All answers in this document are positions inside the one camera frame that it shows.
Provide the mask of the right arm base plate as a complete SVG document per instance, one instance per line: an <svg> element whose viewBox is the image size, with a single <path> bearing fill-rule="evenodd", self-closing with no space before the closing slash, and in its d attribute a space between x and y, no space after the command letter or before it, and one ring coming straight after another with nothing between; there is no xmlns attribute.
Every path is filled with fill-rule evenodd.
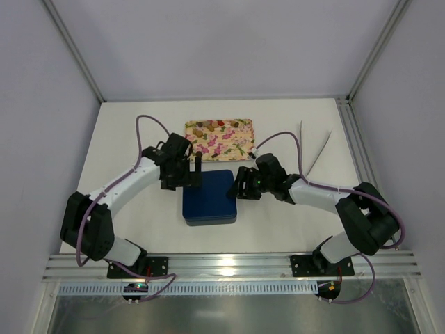
<svg viewBox="0 0 445 334"><path fill-rule="evenodd" d="M352 277L355 270L351 257L342 259L340 262L331 263L322 256L292 255L290 258L293 277Z"/></svg>

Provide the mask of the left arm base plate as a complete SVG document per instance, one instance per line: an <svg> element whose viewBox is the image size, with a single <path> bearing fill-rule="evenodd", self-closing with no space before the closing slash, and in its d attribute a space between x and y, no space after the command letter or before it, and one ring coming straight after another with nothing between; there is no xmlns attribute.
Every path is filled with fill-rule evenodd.
<svg viewBox="0 0 445 334"><path fill-rule="evenodd" d="M131 266L111 262L106 277L108 279L165 278L168 274L168 267L169 257L143 255Z"/></svg>

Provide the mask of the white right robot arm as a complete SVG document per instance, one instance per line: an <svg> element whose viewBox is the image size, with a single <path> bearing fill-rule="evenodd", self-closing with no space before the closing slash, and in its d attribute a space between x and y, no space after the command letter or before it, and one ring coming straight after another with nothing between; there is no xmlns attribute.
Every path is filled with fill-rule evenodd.
<svg viewBox="0 0 445 334"><path fill-rule="evenodd" d="M361 253L372 256L399 231L400 226L376 188L368 182L345 191L331 186L315 186L299 174L288 174L277 158L264 154L254 168L240 167L227 196L260 200L271 193L290 205L307 205L336 214L343 232L328 237L298 261L301 275L333 276L340 262Z"/></svg>

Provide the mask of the blue box lid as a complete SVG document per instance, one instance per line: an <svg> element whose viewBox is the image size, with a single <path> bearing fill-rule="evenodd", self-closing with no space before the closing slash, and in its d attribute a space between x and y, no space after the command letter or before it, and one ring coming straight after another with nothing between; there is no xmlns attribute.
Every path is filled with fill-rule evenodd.
<svg viewBox="0 0 445 334"><path fill-rule="evenodd" d="M210 170L202 172L202 185L198 188L184 188L182 196L182 216L210 217L236 216L235 198L228 198L226 193L234 183L230 170Z"/></svg>

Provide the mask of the blue chocolate box with tray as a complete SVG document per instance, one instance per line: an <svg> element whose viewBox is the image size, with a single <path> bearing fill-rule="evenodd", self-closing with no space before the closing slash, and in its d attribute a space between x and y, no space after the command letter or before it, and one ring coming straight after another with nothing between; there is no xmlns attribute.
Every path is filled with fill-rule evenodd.
<svg viewBox="0 0 445 334"><path fill-rule="evenodd" d="M185 218L185 222L188 226L212 226L212 225L227 225L236 222L236 216L210 216L210 217L189 217Z"/></svg>

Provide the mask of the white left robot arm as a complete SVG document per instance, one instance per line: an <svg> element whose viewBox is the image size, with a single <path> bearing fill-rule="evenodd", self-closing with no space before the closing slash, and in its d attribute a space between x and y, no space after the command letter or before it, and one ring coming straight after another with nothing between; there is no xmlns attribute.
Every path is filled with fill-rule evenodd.
<svg viewBox="0 0 445 334"><path fill-rule="evenodd" d="M113 181L89 194L74 192L67 200L60 238L76 251L82 267L87 260L106 260L113 267L143 275L147 252L115 235L113 219L142 190L159 184L163 190L199 187L202 153L183 136L171 133L157 146L138 149L135 165Z"/></svg>

